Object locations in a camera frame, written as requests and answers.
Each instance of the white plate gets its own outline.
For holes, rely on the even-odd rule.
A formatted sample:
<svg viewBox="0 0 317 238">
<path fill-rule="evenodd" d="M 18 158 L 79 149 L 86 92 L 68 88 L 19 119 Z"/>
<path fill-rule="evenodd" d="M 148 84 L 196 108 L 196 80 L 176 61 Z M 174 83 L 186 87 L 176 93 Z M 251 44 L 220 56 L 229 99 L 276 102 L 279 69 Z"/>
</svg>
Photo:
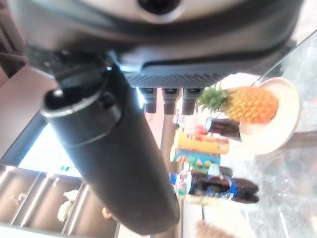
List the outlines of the white plate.
<svg viewBox="0 0 317 238">
<path fill-rule="evenodd" d="M 260 87 L 278 98 L 278 109 L 269 123 L 240 123 L 241 140 L 256 155 L 268 154 L 284 145 L 295 132 L 301 112 L 299 94 L 287 79 L 272 78 Z"/>
</svg>

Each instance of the soda bottle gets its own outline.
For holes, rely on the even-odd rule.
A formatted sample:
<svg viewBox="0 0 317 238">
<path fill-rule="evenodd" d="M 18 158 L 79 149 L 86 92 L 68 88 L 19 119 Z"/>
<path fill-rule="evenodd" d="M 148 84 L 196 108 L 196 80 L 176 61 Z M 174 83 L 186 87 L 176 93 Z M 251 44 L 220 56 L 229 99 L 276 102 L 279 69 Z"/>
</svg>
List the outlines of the soda bottle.
<svg viewBox="0 0 317 238">
<path fill-rule="evenodd" d="M 259 201 L 256 193 L 259 187 L 243 178 L 229 178 L 222 175 L 204 174 L 199 171 L 182 171 L 170 174 L 171 183 L 179 196 L 187 194 L 223 198 L 241 203 Z"/>
</svg>

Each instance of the pineapple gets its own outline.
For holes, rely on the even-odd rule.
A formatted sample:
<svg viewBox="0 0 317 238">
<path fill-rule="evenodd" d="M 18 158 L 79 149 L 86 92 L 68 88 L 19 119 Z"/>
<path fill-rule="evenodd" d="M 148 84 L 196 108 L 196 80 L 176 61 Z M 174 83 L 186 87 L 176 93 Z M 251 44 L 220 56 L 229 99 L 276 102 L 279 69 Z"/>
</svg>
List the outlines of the pineapple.
<svg viewBox="0 0 317 238">
<path fill-rule="evenodd" d="M 223 111 L 237 122 L 266 123 L 276 114 L 278 99 L 259 87 L 238 87 L 228 90 L 205 89 L 198 101 L 211 111 Z"/>
</svg>

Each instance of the metal tray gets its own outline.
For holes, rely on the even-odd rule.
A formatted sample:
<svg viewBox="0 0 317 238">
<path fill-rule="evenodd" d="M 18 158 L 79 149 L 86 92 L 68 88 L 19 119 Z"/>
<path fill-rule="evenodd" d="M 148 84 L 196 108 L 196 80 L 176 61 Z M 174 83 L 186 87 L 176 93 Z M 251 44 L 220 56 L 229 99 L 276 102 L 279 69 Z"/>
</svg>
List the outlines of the metal tray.
<svg viewBox="0 0 317 238">
<path fill-rule="evenodd" d="M 86 186 L 80 193 L 73 212 L 67 222 L 64 234 L 95 238 L 116 238 L 119 223 L 105 219 L 102 214 L 104 206 L 95 194 Z"/>
<path fill-rule="evenodd" d="M 11 222 L 39 174 L 0 166 L 0 222 Z"/>
<path fill-rule="evenodd" d="M 66 220 L 60 222 L 57 213 L 68 201 L 63 194 L 79 190 L 81 184 L 79 178 L 41 174 L 13 224 L 61 233 Z"/>
</svg>

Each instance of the pineapple leaves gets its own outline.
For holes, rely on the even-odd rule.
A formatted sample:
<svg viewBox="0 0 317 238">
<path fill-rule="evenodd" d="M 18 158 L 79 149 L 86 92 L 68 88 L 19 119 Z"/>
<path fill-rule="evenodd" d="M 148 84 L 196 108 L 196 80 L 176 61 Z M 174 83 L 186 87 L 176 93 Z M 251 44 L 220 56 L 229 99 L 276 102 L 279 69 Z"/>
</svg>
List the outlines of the pineapple leaves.
<svg viewBox="0 0 317 238">
<path fill-rule="evenodd" d="M 212 111 L 216 111 L 225 101 L 225 96 L 222 90 L 216 90 L 215 88 L 205 89 L 200 96 L 197 106 L 203 105 L 203 110 L 208 108 Z"/>
</svg>

